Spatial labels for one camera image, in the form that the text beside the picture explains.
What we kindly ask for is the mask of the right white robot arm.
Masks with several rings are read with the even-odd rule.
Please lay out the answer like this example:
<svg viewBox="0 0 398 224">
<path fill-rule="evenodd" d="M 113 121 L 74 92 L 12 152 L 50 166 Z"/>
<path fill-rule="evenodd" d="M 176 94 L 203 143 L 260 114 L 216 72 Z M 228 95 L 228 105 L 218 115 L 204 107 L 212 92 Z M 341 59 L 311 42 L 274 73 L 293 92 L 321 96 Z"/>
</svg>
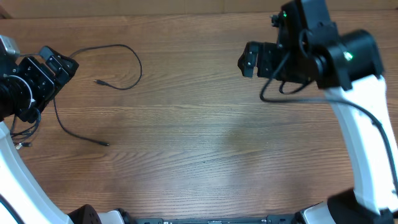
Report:
<svg viewBox="0 0 398 224">
<path fill-rule="evenodd" d="M 352 189 L 267 223 L 393 223 L 397 218 L 397 143 L 386 100 L 384 67 L 365 30 L 340 35 L 325 1 L 296 0 L 271 17 L 277 41 L 246 44 L 238 60 L 245 77 L 315 83 L 321 98 L 283 92 L 279 103 L 329 104 L 341 127 L 353 170 Z"/>
</svg>

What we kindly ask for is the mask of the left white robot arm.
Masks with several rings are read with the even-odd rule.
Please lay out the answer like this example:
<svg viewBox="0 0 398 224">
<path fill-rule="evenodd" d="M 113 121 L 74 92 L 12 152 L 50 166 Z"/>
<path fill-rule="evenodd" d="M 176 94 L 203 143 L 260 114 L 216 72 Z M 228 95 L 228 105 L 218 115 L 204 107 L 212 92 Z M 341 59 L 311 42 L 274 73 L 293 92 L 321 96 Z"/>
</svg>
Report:
<svg viewBox="0 0 398 224">
<path fill-rule="evenodd" d="M 1 53 L 1 119 L 13 116 L 30 127 L 16 132 L 1 123 L 1 223 L 125 223 L 119 210 L 98 213 L 91 205 L 64 213 L 46 195 L 18 150 L 38 130 L 42 112 L 72 79 L 78 63 L 45 46 L 44 60 L 24 57 L 4 48 Z"/>
</svg>

